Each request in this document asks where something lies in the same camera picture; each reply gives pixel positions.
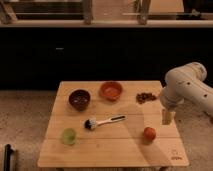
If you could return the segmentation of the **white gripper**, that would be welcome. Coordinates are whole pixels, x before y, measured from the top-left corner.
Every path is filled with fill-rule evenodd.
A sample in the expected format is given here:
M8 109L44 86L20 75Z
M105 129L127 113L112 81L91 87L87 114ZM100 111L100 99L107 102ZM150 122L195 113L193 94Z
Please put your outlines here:
M165 108L162 112L162 124L169 125L176 114L175 111L169 110L174 110L179 104L181 104L182 97L171 88L164 87L159 94L159 100Z

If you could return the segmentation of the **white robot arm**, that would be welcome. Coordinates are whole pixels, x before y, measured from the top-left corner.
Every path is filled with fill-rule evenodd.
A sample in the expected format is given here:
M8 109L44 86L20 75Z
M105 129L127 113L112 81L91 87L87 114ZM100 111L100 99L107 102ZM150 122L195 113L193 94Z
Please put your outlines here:
M206 77L206 68L198 62L173 68L166 73L166 85L159 94L159 100L164 107L163 125L172 122L175 108L185 99L198 105L209 115L213 115L213 88L204 83Z

